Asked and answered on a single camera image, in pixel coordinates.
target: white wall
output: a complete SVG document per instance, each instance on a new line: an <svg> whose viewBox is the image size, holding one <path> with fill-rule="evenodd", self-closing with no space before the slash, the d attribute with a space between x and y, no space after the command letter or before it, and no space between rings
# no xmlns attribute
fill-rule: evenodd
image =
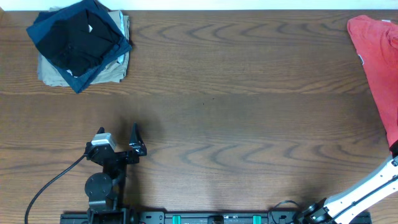
<svg viewBox="0 0 398 224"><path fill-rule="evenodd" d="M48 10L79 0L0 0L5 11ZM398 0L99 0L116 10L398 9Z"/></svg>

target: red cloth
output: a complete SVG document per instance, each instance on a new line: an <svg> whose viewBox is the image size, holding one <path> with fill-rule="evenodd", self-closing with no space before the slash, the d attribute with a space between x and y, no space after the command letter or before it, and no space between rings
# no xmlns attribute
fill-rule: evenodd
<svg viewBox="0 0 398 224"><path fill-rule="evenodd" d="M348 21L347 29L391 146L398 140L398 26L358 16Z"/></svg>

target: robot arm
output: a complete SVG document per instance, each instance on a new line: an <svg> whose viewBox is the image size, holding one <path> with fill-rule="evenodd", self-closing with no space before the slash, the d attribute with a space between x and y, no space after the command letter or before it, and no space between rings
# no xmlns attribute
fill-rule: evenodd
<svg viewBox="0 0 398 224"><path fill-rule="evenodd" d="M349 224L363 210L398 190L396 158L388 156L376 170L348 190L312 205L297 217L298 222Z"/></svg>
<svg viewBox="0 0 398 224"><path fill-rule="evenodd" d="M129 145L132 150L115 152L116 141L111 133L105 133L100 128L91 142L86 144L85 155L87 160L103 167L103 171L88 178L85 192L88 196L88 221L90 223L118 223L135 214L124 208L123 193L126 182L126 166L137 164L140 156L146 156L147 149L134 123Z"/></svg>

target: wooden table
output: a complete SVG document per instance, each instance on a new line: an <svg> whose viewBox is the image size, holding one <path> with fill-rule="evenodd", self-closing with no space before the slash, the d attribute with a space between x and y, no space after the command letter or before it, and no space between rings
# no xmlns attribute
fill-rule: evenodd
<svg viewBox="0 0 398 224"><path fill-rule="evenodd" d="M346 31L396 11L126 11L135 43L121 83L70 88L37 79L26 34L37 12L0 21L0 223L22 223L36 192L104 126L128 149L134 121L148 156L125 202L189 210L267 210L341 192L388 155L385 130ZM83 161L36 201L30 223L85 211ZM396 223L398 196L370 211Z"/></svg>

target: beige fabric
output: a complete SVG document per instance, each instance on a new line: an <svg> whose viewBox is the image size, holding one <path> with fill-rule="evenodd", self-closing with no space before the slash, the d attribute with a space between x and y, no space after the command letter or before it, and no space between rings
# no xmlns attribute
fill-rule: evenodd
<svg viewBox="0 0 398 224"><path fill-rule="evenodd" d="M120 28L120 16L119 11L109 12L111 18ZM127 40L129 39L129 16L123 16L124 19L124 30ZM129 63L129 52L124 54L124 60L122 64L115 60L109 63L105 69L98 74L91 84L106 83L106 82L120 82L127 72L127 65ZM38 58L37 74L39 80L42 80L48 86L69 86L69 84L62 78L58 70L51 65L51 63L41 54Z"/></svg>

